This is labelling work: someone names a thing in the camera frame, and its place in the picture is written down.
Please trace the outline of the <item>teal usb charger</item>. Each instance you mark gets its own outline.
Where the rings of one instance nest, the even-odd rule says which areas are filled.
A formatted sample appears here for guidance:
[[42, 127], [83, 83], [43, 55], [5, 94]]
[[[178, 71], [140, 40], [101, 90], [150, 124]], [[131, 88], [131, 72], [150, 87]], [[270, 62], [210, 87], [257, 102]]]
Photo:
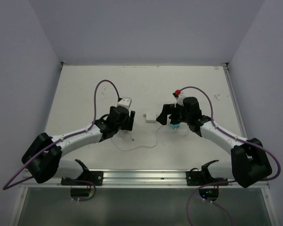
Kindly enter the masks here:
[[180, 124], [171, 124], [172, 129], [179, 129]]

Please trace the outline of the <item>white power brick charger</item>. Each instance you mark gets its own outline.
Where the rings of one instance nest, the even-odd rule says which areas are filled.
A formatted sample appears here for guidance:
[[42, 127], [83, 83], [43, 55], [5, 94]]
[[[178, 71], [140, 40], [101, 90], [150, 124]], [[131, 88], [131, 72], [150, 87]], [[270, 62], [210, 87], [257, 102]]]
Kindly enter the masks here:
[[143, 115], [146, 123], [156, 123], [156, 113], [148, 112]]

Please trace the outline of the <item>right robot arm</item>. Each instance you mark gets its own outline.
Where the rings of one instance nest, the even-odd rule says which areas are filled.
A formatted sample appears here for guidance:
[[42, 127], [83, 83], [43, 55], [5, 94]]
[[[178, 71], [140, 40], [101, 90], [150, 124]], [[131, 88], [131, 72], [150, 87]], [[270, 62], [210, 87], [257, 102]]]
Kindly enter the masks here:
[[256, 138], [248, 140], [227, 130], [221, 132], [221, 127], [202, 114], [195, 97], [179, 97], [174, 104], [164, 104], [156, 121], [161, 125], [185, 123], [191, 132], [213, 142], [230, 155], [230, 161], [212, 160], [202, 165], [199, 171], [191, 169], [187, 172], [187, 176], [200, 186], [234, 180], [247, 188], [272, 174], [262, 143]]

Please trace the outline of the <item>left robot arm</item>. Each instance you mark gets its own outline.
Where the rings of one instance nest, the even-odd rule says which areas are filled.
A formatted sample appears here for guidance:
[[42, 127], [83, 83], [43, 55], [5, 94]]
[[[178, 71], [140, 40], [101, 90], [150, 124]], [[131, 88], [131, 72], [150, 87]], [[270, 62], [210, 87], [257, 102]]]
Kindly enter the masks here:
[[81, 147], [112, 138], [118, 131], [133, 129], [135, 111], [112, 106], [109, 114], [84, 129], [58, 136], [39, 134], [22, 157], [22, 163], [39, 184], [51, 178], [70, 178], [78, 185], [90, 180], [81, 160], [67, 161], [63, 156]]

